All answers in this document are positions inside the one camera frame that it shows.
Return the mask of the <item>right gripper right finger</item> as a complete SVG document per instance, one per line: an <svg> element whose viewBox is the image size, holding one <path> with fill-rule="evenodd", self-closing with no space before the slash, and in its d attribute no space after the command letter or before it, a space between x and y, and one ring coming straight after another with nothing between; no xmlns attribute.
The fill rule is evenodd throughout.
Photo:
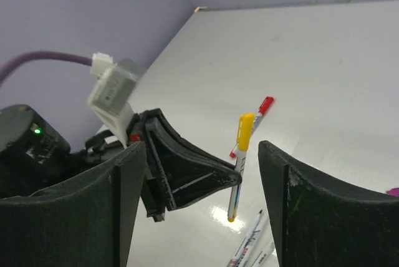
<svg viewBox="0 0 399 267"><path fill-rule="evenodd" d="M281 266L397 266L398 198L339 180L258 145L259 171Z"/></svg>

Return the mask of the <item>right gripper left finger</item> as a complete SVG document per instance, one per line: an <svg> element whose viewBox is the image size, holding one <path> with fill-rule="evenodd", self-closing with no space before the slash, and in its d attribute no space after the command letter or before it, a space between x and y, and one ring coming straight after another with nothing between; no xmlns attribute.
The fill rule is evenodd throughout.
<svg viewBox="0 0 399 267"><path fill-rule="evenodd" d="M1 200L2 266L126 266L146 149L110 160L28 197Z"/></svg>

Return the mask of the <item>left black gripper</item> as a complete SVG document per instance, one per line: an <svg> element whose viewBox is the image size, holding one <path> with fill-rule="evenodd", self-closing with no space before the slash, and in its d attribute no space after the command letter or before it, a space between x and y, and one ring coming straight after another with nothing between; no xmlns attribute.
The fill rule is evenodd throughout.
<svg viewBox="0 0 399 267"><path fill-rule="evenodd" d="M165 207L186 208L242 182L234 165L180 136L160 109L134 114L122 133L127 135L126 147L146 145L141 199L154 222L165 220ZM102 130L85 143L84 167L100 165L124 149L111 130Z"/></svg>

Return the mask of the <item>purple pen cap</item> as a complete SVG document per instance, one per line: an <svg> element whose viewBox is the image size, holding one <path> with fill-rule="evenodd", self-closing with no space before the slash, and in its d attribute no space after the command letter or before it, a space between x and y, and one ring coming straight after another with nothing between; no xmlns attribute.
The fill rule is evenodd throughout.
<svg viewBox="0 0 399 267"><path fill-rule="evenodd" d="M398 197L399 196L399 188L396 187L396 188L389 189L386 191L386 194L394 196L394 197Z"/></svg>

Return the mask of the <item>yellow pen cap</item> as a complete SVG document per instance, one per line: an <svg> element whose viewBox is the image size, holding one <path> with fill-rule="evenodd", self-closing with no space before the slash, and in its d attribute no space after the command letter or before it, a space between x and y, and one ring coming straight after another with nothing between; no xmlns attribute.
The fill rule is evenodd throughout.
<svg viewBox="0 0 399 267"><path fill-rule="evenodd" d="M253 112L242 114L239 118L236 143L240 151L246 151L249 147L254 119L255 114Z"/></svg>

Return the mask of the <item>red white pen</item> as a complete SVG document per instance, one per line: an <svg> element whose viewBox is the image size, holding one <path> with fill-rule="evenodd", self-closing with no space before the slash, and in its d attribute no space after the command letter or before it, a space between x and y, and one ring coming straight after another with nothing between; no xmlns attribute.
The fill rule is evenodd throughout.
<svg viewBox="0 0 399 267"><path fill-rule="evenodd" d="M264 116L265 116L265 114L262 116L261 114L258 114L258 112L257 112L257 114L255 115L255 118L254 118L254 122L253 122L252 133L254 133L256 131L256 129L259 127L259 124L263 120ZM229 156L231 158L236 158L237 152L238 152L238 143L231 150Z"/></svg>

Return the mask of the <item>red pen cap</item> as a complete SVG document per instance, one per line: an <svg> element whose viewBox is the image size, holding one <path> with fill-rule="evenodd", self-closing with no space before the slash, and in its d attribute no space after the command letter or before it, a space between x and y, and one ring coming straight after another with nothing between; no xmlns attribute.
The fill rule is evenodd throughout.
<svg viewBox="0 0 399 267"><path fill-rule="evenodd" d="M269 110L270 106L274 102L274 97L267 96L262 104L258 108L258 114L261 114L262 116Z"/></svg>

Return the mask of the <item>black tipped white pen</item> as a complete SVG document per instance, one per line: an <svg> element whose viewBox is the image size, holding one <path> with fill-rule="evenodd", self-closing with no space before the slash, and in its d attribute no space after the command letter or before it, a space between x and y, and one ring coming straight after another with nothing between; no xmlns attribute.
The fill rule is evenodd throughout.
<svg viewBox="0 0 399 267"><path fill-rule="evenodd" d="M264 216L264 209L261 209L258 214L255 217L255 220L250 224L249 229L242 240L241 244L239 245L238 250L236 253L233 255L233 257L230 259L229 263L227 264L227 267L234 267L237 266L237 263L241 257L241 255L244 253L244 249L246 245L249 243L249 240L252 237L252 234L254 233L256 227L258 226L260 220Z"/></svg>

